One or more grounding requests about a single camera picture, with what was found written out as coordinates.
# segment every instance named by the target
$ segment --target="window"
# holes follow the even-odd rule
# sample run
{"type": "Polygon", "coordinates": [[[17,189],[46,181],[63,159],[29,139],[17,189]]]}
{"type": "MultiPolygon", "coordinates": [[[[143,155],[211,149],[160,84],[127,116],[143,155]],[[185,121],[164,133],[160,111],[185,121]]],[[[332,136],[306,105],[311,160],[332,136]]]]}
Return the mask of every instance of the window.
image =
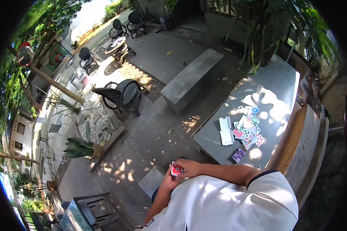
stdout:
{"type": "Polygon", "coordinates": [[[24,124],[22,123],[18,123],[18,128],[17,128],[17,132],[24,135],[24,124]]]}
{"type": "Polygon", "coordinates": [[[23,144],[18,143],[17,141],[15,141],[15,147],[22,151],[22,149],[23,149],[23,144]]]}

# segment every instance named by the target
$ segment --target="gravel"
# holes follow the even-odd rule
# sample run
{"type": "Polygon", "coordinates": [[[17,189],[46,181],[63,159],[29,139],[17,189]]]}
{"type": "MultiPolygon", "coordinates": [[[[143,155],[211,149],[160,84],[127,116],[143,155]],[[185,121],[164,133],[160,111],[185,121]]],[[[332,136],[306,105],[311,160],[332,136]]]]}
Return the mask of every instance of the gravel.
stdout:
{"type": "MultiPolygon", "coordinates": [[[[86,118],[86,120],[88,120],[90,123],[91,141],[97,142],[103,146],[117,128],[113,121],[111,121],[109,118],[107,112],[104,110],[103,105],[96,93],[88,91],[83,93],[81,97],[85,99],[85,103],[83,104],[84,108],[94,108],[88,110],[89,114],[86,118]]],[[[80,121],[76,122],[79,134],[84,140],[86,140],[86,120],[81,119],[80,121]]]]}

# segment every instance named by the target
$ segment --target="building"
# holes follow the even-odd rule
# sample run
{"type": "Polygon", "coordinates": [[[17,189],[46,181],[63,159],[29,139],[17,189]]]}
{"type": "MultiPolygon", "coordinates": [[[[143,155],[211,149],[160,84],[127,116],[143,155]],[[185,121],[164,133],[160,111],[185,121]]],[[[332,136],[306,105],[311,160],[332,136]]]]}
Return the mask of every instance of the building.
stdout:
{"type": "MultiPolygon", "coordinates": [[[[32,121],[22,113],[16,114],[11,118],[7,131],[5,132],[8,141],[8,152],[14,156],[23,155],[24,157],[31,158],[32,146],[32,121]]],[[[30,172],[31,163],[23,160],[22,162],[16,161],[22,172],[30,172]]]]}

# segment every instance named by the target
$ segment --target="potted plant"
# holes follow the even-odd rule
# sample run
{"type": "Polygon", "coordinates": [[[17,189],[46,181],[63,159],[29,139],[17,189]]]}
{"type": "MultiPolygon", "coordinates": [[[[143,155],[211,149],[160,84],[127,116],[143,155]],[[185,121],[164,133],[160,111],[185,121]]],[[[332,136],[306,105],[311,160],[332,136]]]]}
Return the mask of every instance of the potted plant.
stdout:
{"type": "Polygon", "coordinates": [[[89,121],[86,121],[86,139],[87,141],[81,138],[67,138],[68,142],[66,145],[73,145],[73,147],[64,150],[66,156],[69,158],[100,159],[104,155],[104,150],[99,144],[90,141],[89,121]]]}

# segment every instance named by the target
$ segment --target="wooden pole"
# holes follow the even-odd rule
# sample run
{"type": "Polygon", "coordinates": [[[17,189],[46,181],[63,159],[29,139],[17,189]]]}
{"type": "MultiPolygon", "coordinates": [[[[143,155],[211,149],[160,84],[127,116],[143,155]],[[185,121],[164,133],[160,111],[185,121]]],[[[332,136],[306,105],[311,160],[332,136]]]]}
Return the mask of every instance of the wooden pole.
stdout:
{"type": "MultiPolygon", "coordinates": [[[[17,56],[17,51],[12,46],[9,45],[8,50],[11,53],[13,53],[15,56],[17,56]]],[[[64,86],[57,83],[55,80],[53,80],[52,78],[47,76],[44,72],[40,71],[37,67],[33,66],[32,64],[28,68],[30,70],[32,70],[33,73],[35,73],[36,75],[40,76],[43,80],[45,80],[45,82],[58,88],[61,92],[65,93],[66,95],[68,95],[72,99],[76,100],[77,102],[80,102],[81,104],[83,104],[85,102],[85,100],[82,97],[79,97],[78,95],[74,94],[70,90],[66,89],[64,86]]]]}

